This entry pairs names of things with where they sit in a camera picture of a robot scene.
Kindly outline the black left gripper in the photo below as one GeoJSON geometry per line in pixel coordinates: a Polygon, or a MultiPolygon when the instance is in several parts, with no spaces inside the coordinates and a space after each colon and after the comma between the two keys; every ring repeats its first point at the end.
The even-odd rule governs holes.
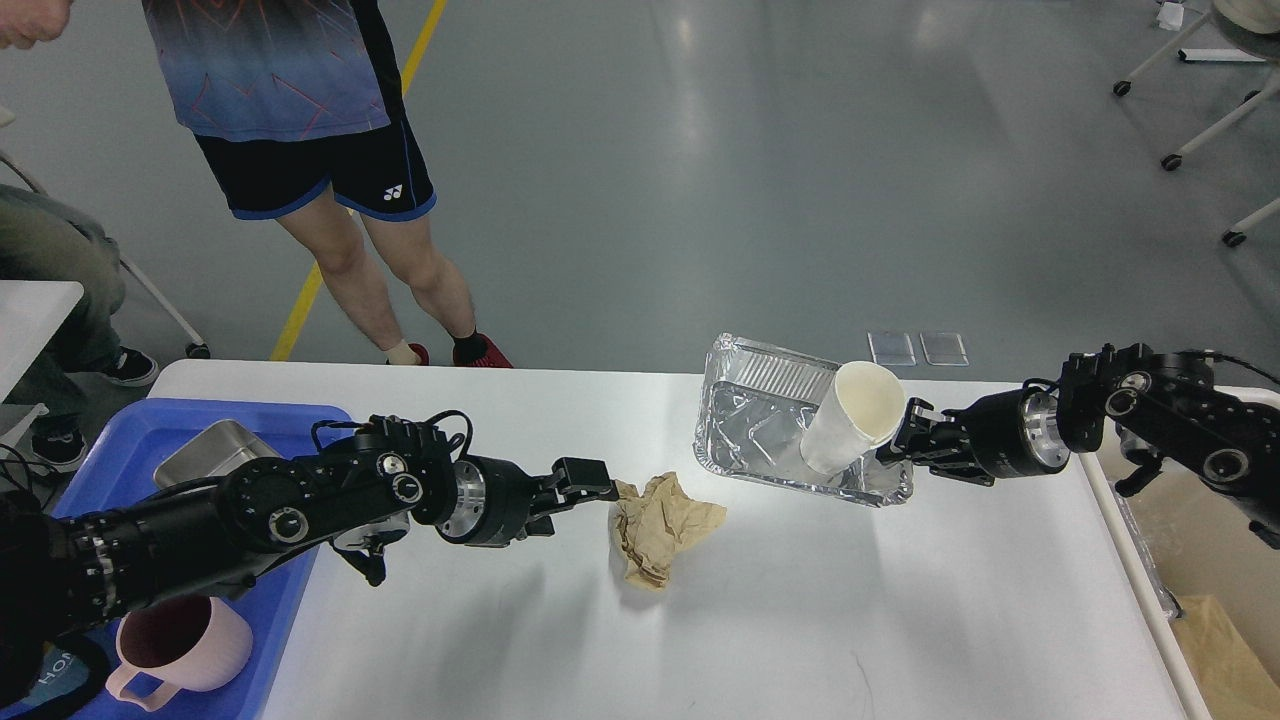
{"type": "Polygon", "coordinates": [[[436,532],[452,544],[504,548],[515,541],[553,537],[552,514],[586,502],[616,502],[620,491],[604,461],[561,457],[548,475],[531,477],[494,457],[453,462],[454,506],[436,532]]]}

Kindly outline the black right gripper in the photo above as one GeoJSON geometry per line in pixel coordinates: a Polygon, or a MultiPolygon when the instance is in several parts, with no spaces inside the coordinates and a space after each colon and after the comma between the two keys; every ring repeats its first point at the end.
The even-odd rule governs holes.
{"type": "Polygon", "coordinates": [[[1057,411],[1057,398],[1047,389],[989,395],[963,410],[938,410],[911,397],[895,436],[896,446],[910,447],[884,445],[876,459],[884,465],[910,462],[936,477],[980,486],[1057,474],[1070,459],[1057,411]]]}

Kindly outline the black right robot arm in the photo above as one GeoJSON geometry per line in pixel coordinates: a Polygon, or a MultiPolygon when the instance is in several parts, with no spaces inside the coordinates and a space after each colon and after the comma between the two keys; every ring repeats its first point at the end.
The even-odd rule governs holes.
{"type": "Polygon", "coordinates": [[[1117,483],[1123,497],[1142,492],[1172,461],[1276,548],[1277,410],[1217,389],[1213,365],[1221,360],[1211,350],[1158,354],[1143,343],[1106,345],[1070,355],[1053,379],[1033,377],[963,409],[938,410],[911,397],[876,457],[992,486],[1060,473],[1073,455],[1097,451],[1111,421],[1130,443],[1126,459],[1134,465],[1117,483]]]}

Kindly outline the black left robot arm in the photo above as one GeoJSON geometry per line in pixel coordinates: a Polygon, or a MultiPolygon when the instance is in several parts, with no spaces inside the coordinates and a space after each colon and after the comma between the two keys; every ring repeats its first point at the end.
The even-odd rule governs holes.
{"type": "Polygon", "coordinates": [[[374,415],[351,436],[297,457],[259,457],[223,477],[186,480],[122,509],[52,518],[27,489],[3,492],[3,705],[35,688],[47,647],[90,666],[90,679],[24,711],[64,719],[106,682],[87,633],[184,594],[251,587],[264,574],[352,530],[408,514],[452,544],[503,548],[549,537],[552,518],[614,502],[600,460],[562,457],[541,477],[471,452],[439,418],[374,415]]]}

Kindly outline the person's right hand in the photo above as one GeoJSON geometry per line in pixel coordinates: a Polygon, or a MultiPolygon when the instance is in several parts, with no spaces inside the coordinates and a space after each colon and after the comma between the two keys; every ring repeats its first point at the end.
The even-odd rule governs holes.
{"type": "Polygon", "coordinates": [[[1,49],[32,49],[59,38],[73,1],[1,1],[1,49]]]}

